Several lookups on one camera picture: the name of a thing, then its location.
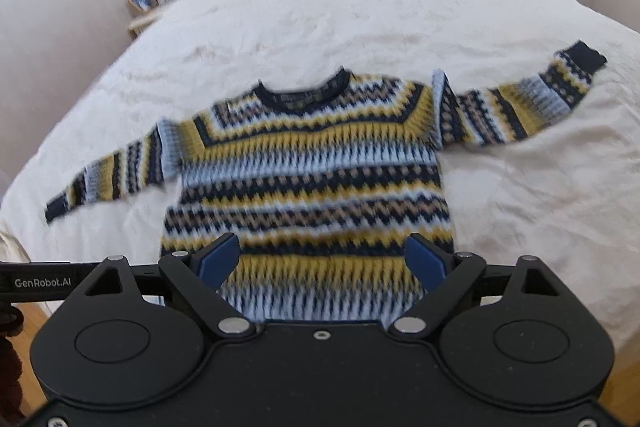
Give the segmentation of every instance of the sweater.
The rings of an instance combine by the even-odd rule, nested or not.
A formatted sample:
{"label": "sweater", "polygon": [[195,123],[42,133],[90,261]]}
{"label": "sweater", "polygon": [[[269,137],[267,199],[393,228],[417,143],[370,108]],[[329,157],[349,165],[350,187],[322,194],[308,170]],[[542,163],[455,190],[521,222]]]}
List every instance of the sweater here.
{"label": "sweater", "polygon": [[605,63],[579,41],[543,73],[461,94],[440,70],[431,86],[345,69],[304,92],[260,83],[189,120],[161,120],[87,166],[46,219],[180,175],[161,254],[237,234],[240,262],[219,293],[247,318],[388,325],[423,295],[404,240],[417,232],[454,251],[436,152],[539,133],[580,103]]}

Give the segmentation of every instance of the black cuff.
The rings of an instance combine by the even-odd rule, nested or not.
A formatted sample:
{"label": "black cuff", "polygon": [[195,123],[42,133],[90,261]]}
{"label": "black cuff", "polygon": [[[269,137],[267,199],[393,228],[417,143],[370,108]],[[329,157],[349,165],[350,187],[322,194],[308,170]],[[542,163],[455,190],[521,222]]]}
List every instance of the black cuff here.
{"label": "black cuff", "polygon": [[60,194],[57,198],[47,203],[47,210],[45,210],[44,217],[47,219],[47,224],[50,225],[51,221],[65,214],[66,194]]}
{"label": "black cuff", "polygon": [[587,74],[595,73],[607,63],[607,59],[603,55],[592,50],[582,41],[577,41],[564,52],[569,55],[576,66]]}

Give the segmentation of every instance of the picture frame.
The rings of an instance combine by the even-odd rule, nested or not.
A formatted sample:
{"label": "picture frame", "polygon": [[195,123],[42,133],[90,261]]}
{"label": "picture frame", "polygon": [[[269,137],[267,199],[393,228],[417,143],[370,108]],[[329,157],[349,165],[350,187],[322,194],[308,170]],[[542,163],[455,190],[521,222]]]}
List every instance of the picture frame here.
{"label": "picture frame", "polygon": [[127,0],[127,5],[135,15],[149,13],[156,6],[155,0]]}

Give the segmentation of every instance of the bed sheet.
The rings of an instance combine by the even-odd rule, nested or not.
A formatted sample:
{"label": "bed sheet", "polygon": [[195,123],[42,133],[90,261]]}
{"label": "bed sheet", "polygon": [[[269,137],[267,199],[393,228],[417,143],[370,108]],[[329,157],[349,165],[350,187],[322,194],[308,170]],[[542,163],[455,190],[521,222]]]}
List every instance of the bed sheet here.
{"label": "bed sheet", "polygon": [[158,259],[178,186],[99,203],[47,226],[44,205],[92,160],[261,79],[318,84],[339,66],[456,90],[543,69],[583,39],[607,68],[566,121],[526,142],[440,155],[456,246],[489,263],[538,255],[640,358],[640,36],[575,0],[179,0],[49,134],[7,191],[0,227],[32,261]]}

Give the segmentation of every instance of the triangular cutout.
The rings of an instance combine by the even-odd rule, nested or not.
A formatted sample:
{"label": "triangular cutout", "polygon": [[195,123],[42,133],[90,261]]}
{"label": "triangular cutout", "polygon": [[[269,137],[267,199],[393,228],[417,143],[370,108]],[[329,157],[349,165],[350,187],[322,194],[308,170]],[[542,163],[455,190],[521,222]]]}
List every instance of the triangular cutout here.
{"label": "triangular cutout", "polygon": [[546,280],[543,273],[536,268],[527,270],[527,278],[524,280],[522,292],[534,295],[558,297],[556,289],[548,280]]}
{"label": "triangular cutout", "polygon": [[115,268],[108,268],[100,276],[91,288],[89,288],[85,295],[109,295],[114,293],[122,293],[122,283],[120,283],[120,276],[118,270]]}

